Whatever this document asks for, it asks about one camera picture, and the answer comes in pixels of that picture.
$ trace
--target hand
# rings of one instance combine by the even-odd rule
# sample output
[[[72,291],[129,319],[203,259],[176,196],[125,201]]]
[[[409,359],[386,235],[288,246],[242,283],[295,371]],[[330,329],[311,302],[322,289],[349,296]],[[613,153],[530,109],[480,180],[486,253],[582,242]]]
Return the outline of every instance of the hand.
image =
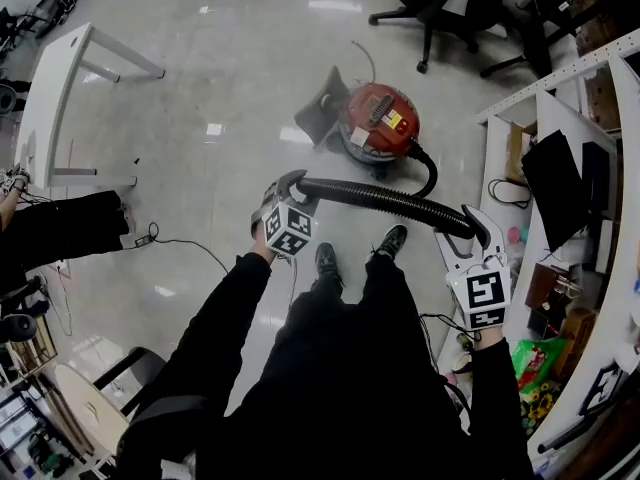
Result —
[[[255,233],[253,237],[256,241],[251,248],[251,252],[255,252],[262,256],[269,264],[273,263],[273,260],[276,259],[276,253],[267,247],[267,243],[265,242],[264,236],[264,222],[258,222],[257,226],[255,226]]]

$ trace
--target black corrugated hose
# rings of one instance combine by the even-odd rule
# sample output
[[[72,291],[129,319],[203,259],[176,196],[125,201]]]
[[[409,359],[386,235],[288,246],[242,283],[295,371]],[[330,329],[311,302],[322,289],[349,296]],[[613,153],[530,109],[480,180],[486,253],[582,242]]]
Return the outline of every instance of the black corrugated hose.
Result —
[[[413,195],[416,197],[427,197],[438,182],[438,167],[435,162],[431,160],[431,157],[427,155],[424,149],[420,147],[420,144],[418,144],[417,141],[412,140],[411,142],[411,149],[409,149],[407,156],[423,163],[427,166],[427,169],[429,169],[429,180],[426,185]]]
[[[475,236],[473,228],[462,213],[435,201],[397,190],[352,181],[315,178],[302,178],[296,187],[300,193],[309,197],[393,213],[424,222],[443,233],[460,238],[471,239]]]

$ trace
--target green bag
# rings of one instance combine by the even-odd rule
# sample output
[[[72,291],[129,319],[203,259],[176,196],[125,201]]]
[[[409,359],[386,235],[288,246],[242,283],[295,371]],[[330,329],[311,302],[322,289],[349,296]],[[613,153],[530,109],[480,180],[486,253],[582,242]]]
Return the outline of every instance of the green bag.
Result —
[[[546,341],[522,340],[511,356],[518,379],[518,391],[528,393],[542,384],[549,369],[558,358],[567,340],[554,338]]]

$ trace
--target black sneaker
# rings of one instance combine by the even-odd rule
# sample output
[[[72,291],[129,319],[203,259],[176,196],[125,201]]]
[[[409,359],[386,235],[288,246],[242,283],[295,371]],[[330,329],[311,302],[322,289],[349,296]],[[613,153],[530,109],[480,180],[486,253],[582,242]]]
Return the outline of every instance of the black sneaker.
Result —
[[[332,274],[340,279],[336,251],[333,250],[333,246],[329,242],[322,242],[316,249],[316,269],[318,276]]]
[[[400,252],[405,240],[407,239],[407,226],[404,224],[396,224],[387,231],[382,239],[380,247],[376,249],[376,254],[384,254],[392,260],[396,259],[396,254]]]

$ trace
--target gray tile floor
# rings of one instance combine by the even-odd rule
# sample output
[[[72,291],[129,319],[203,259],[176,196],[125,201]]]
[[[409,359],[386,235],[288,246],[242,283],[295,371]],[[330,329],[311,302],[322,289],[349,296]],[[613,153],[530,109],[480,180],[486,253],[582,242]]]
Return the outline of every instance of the gray tile floor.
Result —
[[[167,74],[149,79],[107,52],[90,49],[88,59],[125,77],[114,85],[79,73],[62,126],[58,166],[70,162],[73,167],[134,171],[139,183],[123,194],[134,209],[139,234],[155,221],[161,238],[197,240],[231,266],[235,255],[251,245],[251,212],[267,185],[283,173],[304,168],[315,177],[372,182],[345,157],[295,140],[300,132],[293,114],[315,95],[331,66],[339,66],[350,82],[370,77],[366,57],[351,44],[357,40],[373,56],[378,81],[400,88],[419,110],[421,143],[440,167],[433,199],[458,208],[477,204],[485,132],[474,123],[474,114],[533,77],[518,69],[491,81],[480,79],[481,67],[517,53],[515,46],[490,35],[479,38],[477,55],[456,38],[438,35],[428,74],[418,74],[420,26],[367,24],[369,13],[397,5],[396,0],[80,0],[52,37],[92,21],[165,66]],[[208,135],[208,129],[220,133]],[[406,176],[401,169],[389,185],[414,191],[424,181],[422,171],[406,167]],[[52,195],[81,194],[60,190]],[[338,252],[344,299],[355,302],[371,244],[396,219],[328,202],[316,217],[318,240],[333,242]],[[409,240],[398,264],[418,307],[451,313],[432,231],[407,224]],[[299,257],[296,293],[314,279],[313,253],[309,247]],[[67,327],[59,280],[53,270],[44,270]],[[220,267],[190,245],[152,245],[72,260],[71,279],[64,282],[73,335],[65,336],[55,315],[48,316],[60,361],[93,379],[133,346],[168,357],[221,276]],[[261,372],[286,316],[292,280],[286,263],[274,264],[230,409]],[[429,328],[437,351],[446,328],[439,323]],[[217,332],[224,330],[211,329],[212,339]],[[123,381],[113,395],[122,401],[127,391]]]

